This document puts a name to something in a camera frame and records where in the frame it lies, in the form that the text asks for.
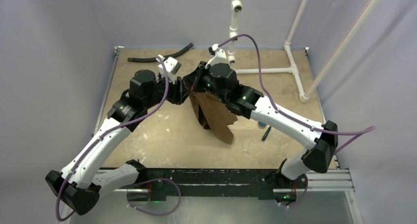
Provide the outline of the brown cloth napkin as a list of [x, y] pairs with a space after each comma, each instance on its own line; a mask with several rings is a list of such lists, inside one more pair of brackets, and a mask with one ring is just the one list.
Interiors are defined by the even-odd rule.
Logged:
[[191, 91], [189, 99], [193, 112], [203, 129], [210, 130], [220, 141], [232, 144], [234, 134], [229, 126], [237, 122], [237, 116], [208, 92]]

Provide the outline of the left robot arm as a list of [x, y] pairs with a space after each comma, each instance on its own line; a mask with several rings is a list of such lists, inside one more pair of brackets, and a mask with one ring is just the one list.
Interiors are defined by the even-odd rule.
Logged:
[[169, 72], [159, 74], [150, 70], [137, 71], [129, 87], [112, 105], [107, 117], [83, 150], [61, 170], [52, 170], [46, 182], [56, 196], [55, 212], [60, 215], [64, 203], [72, 213], [84, 215], [99, 199], [116, 189], [132, 186], [161, 188], [166, 181], [157, 168], [147, 168], [139, 161], [129, 160], [121, 167], [99, 173], [105, 160], [141, 122], [154, 114], [165, 102], [182, 104], [189, 90], [181, 77]]

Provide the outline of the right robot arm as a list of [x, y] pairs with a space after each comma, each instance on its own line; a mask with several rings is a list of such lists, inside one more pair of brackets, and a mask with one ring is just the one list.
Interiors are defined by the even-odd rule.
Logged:
[[290, 187], [309, 171], [328, 171], [338, 146], [338, 128], [334, 122], [311, 121], [281, 107], [262, 92], [240, 84], [236, 72], [226, 63], [208, 68], [199, 66], [183, 77], [183, 81], [187, 90], [209, 93], [231, 113], [265, 123], [304, 147], [298, 155], [281, 163], [276, 175], [280, 187]]

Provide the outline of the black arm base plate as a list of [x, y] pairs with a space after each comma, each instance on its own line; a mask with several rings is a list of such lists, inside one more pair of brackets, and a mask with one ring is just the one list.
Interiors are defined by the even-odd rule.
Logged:
[[292, 181], [275, 169], [146, 168], [129, 189], [149, 189], [152, 201], [169, 196], [295, 199], [294, 188], [307, 186], [306, 175]]

